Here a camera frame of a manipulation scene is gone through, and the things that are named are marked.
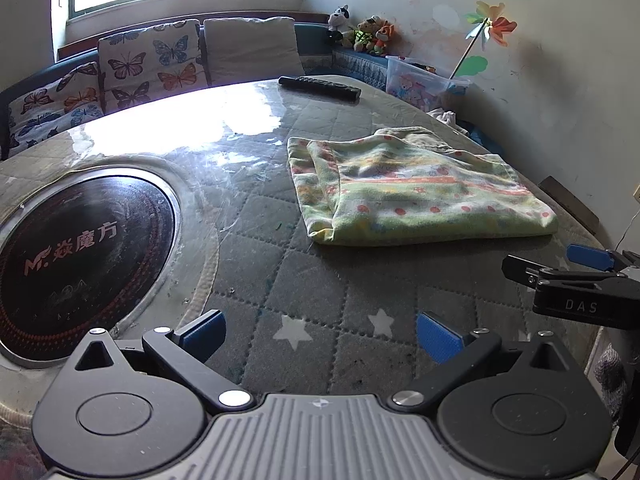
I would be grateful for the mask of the colourful striped child shirt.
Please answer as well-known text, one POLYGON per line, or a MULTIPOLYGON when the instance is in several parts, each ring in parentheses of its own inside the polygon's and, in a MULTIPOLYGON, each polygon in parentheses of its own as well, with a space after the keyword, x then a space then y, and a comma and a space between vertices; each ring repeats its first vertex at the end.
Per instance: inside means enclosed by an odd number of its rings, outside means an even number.
POLYGON ((552 208, 495 154, 453 148, 422 127, 351 141, 288 140, 308 237, 383 246, 550 235, 552 208))

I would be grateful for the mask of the grey quilted table cover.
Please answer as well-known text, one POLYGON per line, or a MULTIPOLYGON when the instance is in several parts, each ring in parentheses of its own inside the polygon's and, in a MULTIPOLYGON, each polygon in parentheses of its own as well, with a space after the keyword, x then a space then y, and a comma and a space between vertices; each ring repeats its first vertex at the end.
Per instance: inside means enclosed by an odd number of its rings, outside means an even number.
POLYGON ((88 122, 1 165, 9 208, 66 172, 108 162, 155 171, 213 221, 217 267, 206 289, 231 330, 213 368, 255 392, 389 393, 432 366, 416 345, 416 315, 524 340, 552 330, 590 367, 591 326, 545 318, 533 293, 507 281, 507 254, 566 269, 568 244, 594 238, 567 211, 550 237, 395 247, 333 247, 307 236, 286 161, 292 136, 345 141, 421 126, 457 148, 477 145, 438 120, 364 87, 352 105, 275 82, 192 92, 88 122))

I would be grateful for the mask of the round induction hotplate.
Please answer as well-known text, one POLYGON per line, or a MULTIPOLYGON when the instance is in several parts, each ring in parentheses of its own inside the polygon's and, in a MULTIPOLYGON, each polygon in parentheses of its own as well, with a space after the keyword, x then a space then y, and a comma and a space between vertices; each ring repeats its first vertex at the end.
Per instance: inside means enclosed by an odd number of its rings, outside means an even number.
POLYGON ((2 356, 45 367, 131 320, 179 228, 176 192, 140 169, 83 171, 24 200, 1 227, 2 356))

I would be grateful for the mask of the clear plastic storage box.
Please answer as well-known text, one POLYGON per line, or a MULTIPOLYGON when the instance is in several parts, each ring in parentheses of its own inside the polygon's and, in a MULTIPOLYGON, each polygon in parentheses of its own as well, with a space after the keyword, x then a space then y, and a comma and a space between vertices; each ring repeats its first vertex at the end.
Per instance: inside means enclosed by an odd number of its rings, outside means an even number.
POLYGON ((439 107, 457 112, 472 86, 469 77, 449 79, 440 68, 430 72, 412 58, 389 55, 386 60, 386 92, 424 112, 439 107))

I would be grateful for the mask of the colourful paper pinwheel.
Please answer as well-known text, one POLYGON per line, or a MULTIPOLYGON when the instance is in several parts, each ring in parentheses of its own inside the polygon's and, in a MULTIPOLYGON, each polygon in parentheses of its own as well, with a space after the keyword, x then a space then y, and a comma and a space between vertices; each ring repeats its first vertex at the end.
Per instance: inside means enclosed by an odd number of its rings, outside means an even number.
POLYGON ((449 75, 453 80, 457 77, 473 77, 488 69, 488 59, 484 54, 473 54, 478 44, 484 51, 492 41, 498 46, 506 48, 506 37, 518 27, 516 21, 509 20, 504 15, 506 5, 503 2, 489 4, 477 1, 475 11, 465 15, 466 21, 472 26, 465 36, 466 47, 449 75))

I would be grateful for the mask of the orange plush toy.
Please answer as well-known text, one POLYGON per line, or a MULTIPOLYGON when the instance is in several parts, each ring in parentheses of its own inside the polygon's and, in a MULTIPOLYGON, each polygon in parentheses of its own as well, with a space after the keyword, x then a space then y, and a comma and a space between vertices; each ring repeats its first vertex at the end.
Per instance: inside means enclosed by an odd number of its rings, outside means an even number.
POLYGON ((376 56, 384 56, 387 53, 390 40, 394 38, 395 26, 391 22, 385 22, 381 28, 375 33, 375 43, 372 54, 376 56))

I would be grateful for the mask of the butterfly seat cushion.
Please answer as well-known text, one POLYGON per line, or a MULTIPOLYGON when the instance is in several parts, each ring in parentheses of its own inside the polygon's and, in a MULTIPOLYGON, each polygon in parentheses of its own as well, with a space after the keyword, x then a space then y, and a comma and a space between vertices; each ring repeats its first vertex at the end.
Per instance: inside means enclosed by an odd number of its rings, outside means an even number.
POLYGON ((98 63, 82 64, 62 78, 19 96, 9 104, 8 112, 9 157, 103 117, 98 63))

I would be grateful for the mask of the butterfly back cushion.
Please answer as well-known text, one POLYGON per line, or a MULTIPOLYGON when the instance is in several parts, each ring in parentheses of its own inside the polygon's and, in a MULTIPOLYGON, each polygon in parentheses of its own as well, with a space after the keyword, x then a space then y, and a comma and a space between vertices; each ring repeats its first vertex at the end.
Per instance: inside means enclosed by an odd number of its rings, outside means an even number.
POLYGON ((197 20, 119 32, 98 53, 107 114, 208 86, 197 20))

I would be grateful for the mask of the brown bear plush toy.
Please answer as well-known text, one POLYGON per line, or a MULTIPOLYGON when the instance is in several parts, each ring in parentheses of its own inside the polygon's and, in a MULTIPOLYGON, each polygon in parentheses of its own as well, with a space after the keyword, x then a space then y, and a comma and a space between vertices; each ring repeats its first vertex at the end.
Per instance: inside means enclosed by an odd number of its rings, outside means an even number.
POLYGON ((372 15, 360 22, 354 30, 354 50, 370 53, 376 43, 376 33, 384 23, 385 21, 377 15, 372 15))

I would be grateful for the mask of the black remote control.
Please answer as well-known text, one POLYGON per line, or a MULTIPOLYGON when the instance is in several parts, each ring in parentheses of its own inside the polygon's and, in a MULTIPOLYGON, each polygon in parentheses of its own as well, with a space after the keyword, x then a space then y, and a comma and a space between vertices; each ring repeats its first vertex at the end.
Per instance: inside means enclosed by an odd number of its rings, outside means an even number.
POLYGON ((317 96, 336 99, 344 102, 355 103, 360 99, 361 90, 356 87, 338 84, 307 76, 281 76, 278 83, 285 89, 301 91, 317 96))

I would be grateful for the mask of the plain beige cushion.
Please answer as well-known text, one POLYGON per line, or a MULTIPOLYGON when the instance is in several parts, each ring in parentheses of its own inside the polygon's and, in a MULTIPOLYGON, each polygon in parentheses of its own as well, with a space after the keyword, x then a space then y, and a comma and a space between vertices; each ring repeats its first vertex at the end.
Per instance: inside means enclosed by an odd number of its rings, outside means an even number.
POLYGON ((211 18, 204 37, 213 87, 305 73, 292 18, 211 18))

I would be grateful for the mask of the dark blue sofa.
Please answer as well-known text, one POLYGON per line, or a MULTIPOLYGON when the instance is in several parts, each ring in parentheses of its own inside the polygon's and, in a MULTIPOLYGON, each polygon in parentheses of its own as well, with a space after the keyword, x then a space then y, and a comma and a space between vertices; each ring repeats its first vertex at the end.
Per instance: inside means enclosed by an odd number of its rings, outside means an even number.
MULTIPOLYGON (((329 43, 326 26, 313 22, 296 22, 294 25, 298 54, 305 73, 309 76, 344 75, 358 79, 370 86, 384 90, 386 87, 387 61, 385 58, 356 53, 329 43)), ((10 157, 15 141, 10 127, 15 114, 9 105, 23 94, 44 87, 64 77, 78 66, 99 61, 98 40, 82 40, 79 47, 70 46, 73 54, 48 67, 38 70, 25 79, 1 91, 1 159, 10 157)))

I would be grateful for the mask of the black white plush toy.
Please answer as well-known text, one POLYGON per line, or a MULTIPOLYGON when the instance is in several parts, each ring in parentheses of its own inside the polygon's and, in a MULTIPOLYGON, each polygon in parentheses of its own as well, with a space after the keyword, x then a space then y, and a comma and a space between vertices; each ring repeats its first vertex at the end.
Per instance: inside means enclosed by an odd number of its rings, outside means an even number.
POLYGON ((328 18, 328 38, 330 44, 351 49, 354 45, 354 28, 350 24, 350 13, 347 4, 339 6, 328 18))

